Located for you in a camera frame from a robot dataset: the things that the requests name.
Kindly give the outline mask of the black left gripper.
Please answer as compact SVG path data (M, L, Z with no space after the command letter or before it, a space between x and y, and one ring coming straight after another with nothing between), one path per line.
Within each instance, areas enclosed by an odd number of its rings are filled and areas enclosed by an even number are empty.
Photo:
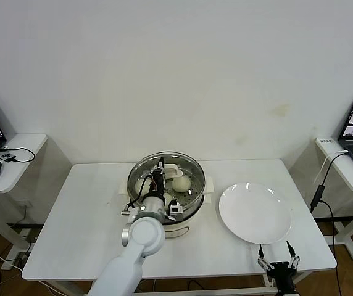
M158 198L164 198L164 192L165 192L165 180L164 180L164 158L161 157L159 159L159 163L156 164L151 173L151 183L149 186L149 192L148 196L154 196Z

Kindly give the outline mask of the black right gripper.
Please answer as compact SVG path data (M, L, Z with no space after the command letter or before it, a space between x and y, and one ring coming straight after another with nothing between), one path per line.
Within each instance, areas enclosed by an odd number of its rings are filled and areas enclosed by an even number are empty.
M259 244L259 257L257 259L260 267L267 272L267 276L275 280L278 292L276 295L297 295L296 287L293 283L293 277L297 273L297 266L300 262L300 256L296 255L292 245L286 241L291 259L289 262L269 263L264 257L262 244Z

